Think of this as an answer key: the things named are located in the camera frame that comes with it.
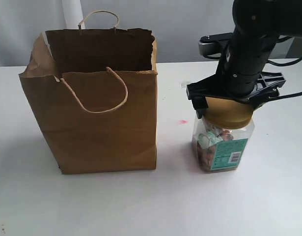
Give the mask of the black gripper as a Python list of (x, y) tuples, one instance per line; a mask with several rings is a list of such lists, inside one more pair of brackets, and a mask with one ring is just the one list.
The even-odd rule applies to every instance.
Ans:
[(196, 116), (205, 115), (206, 97), (249, 101), (254, 111), (279, 98), (277, 89), (285, 79), (280, 73), (263, 72), (278, 38), (277, 35), (247, 38), (232, 34), (215, 74), (187, 86), (187, 97), (192, 100)]

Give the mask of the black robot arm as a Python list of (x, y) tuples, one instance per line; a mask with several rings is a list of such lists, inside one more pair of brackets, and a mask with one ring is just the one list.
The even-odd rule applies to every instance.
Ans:
[(257, 109), (282, 100), (281, 73), (264, 72), (277, 43), (302, 38), (302, 0), (236, 0), (235, 29), (200, 39), (200, 54), (218, 60), (214, 75), (187, 86), (197, 117), (209, 108), (208, 98), (232, 100)]

